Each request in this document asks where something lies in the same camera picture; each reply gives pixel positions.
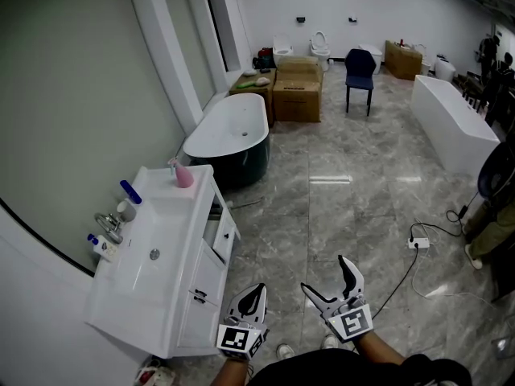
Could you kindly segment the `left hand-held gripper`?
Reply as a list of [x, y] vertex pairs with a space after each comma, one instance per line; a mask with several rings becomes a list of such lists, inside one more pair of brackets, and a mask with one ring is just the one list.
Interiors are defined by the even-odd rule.
[[267, 288], [264, 283], [252, 285], [237, 294], [228, 308], [229, 316], [233, 317], [229, 318], [229, 323], [218, 326], [218, 351], [231, 359], [250, 361], [269, 334], [266, 324], [260, 323], [264, 322], [266, 311]]

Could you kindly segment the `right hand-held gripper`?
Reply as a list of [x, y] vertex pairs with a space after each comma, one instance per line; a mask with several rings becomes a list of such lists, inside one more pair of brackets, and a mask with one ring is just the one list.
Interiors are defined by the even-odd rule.
[[310, 285], [300, 283], [301, 290], [321, 313], [321, 317], [342, 343], [353, 341], [373, 329], [369, 304], [363, 295], [365, 280], [359, 269], [346, 257], [338, 256], [344, 278], [344, 299], [327, 299]]

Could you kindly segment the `person's left forearm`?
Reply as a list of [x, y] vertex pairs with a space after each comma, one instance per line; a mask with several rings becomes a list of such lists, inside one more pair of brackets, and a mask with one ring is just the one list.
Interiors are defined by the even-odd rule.
[[226, 359], [210, 386], [245, 386], [248, 369], [248, 361]]

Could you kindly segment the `white bottle with blue cap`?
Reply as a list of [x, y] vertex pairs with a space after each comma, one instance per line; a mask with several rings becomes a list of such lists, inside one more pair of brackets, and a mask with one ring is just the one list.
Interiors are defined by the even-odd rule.
[[93, 251], [108, 262], [117, 259], [118, 246], [111, 243], [103, 235], [88, 234], [87, 240], [93, 244]]

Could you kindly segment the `person's black clothing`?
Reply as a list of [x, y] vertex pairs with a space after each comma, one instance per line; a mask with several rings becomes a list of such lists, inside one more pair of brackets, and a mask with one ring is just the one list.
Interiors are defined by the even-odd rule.
[[451, 359], [432, 360], [418, 354], [397, 365], [327, 349], [272, 363], [247, 386], [472, 386], [472, 377]]

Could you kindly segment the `white vanity sink cabinet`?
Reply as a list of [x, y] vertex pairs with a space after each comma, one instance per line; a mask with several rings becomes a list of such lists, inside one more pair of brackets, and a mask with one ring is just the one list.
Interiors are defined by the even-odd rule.
[[[168, 169], [141, 168], [142, 197], [122, 228], [117, 259], [101, 260], [84, 320], [163, 359], [216, 354], [230, 257], [241, 235], [209, 165], [192, 166], [179, 188]], [[149, 253], [157, 248], [160, 257]]]

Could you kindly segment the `red and white item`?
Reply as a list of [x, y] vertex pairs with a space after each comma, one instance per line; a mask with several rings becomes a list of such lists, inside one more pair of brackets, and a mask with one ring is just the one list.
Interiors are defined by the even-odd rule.
[[133, 386], [173, 386], [176, 374], [158, 359], [151, 359], [138, 371]]

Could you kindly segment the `grey cup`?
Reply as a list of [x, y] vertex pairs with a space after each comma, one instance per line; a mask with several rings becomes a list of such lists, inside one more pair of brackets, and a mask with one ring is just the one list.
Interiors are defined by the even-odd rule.
[[117, 205], [117, 217], [122, 223], [133, 221], [136, 215], [136, 209], [128, 201], [123, 200]]

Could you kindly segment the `chrome faucet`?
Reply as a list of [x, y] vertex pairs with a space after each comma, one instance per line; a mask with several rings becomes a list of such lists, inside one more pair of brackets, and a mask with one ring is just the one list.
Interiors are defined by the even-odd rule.
[[123, 237], [118, 232], [121, 224], [119, 220], [116, 220], [112, 214], [105, 215], [99, 212], [94, 215], [94, 219], [114, 244], [122, 243]]

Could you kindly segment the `oval white bathtub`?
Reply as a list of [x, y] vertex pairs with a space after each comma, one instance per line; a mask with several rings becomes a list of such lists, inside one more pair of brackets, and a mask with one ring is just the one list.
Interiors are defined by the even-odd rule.
[[219, 101], [183, 144], [194, 163], [208, 164], [222, 191], [255, 184], [266, 174], [270, 134], [266, 105], [256, 93], [240, 93]]

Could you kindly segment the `dark round fan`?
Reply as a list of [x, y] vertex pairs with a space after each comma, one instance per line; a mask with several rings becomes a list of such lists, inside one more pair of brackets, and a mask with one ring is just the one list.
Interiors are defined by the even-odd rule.
[[515, 148], [509, 142], [496, 146], [482, 166], [477, 187], [484, 199], [507, 194], [515, 187]]

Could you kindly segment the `rectangular white bathtub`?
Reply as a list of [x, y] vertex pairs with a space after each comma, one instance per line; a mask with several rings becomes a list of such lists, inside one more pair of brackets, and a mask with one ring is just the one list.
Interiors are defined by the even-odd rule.
[[417, 75], [410, 108], [445, 170], [477, 177], [500, 143], [459, 91], [449, 82]]

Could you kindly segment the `dark blue chair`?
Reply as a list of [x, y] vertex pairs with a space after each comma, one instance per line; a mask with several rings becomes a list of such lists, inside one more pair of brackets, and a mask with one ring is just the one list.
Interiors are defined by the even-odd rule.
[[370, 114], [373, 96], [373, 73], [376, 63], [369, 51], [353, 48], [349, 51], [344, 61], [346, 67], [346, 113], [349, 111], [351, 89], [359, 89], [368, 92], [367, 116]]

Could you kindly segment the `dark wooden furniture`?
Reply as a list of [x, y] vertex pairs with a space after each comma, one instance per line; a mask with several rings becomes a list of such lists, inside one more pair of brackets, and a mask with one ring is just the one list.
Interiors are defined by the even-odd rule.
[[484, 85], [480, 75], [467, 71], [465, 75], [457, 74], [452, 83], [461, 90], [462, 98], [479, 112], [484, 96]]

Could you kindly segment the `white toilet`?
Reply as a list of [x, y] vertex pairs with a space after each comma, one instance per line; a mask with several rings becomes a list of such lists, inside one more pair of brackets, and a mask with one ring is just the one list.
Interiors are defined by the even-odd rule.
[[273, 37], [273, 57], [274, 63], [278, 66], [280, 60], [285, 56], [293, 55], [293, 46], [288, 35], [278, 33]]
[[435, 61], [435, 77], [451, 83], [455, 77], [456, 69], [445, 57], [438, 56]]
[[314, 33], [310, 39], [311, 55], [317, 58], [319, 66], [324, 72], [329, 69], [331, 56], [326, 35], [322, 31]]
[[358, 48], [361, 50], [368, 51], [371, 54], [371, 56], [373, 57], [375, 64], [376, 64], [373, 74], [377, 75], [381, 68], [381, 63], [383, 60], [383, 52], [379, 48], [377, 48], [373, 45], [370, 45], [370, 44], [359, 44]]

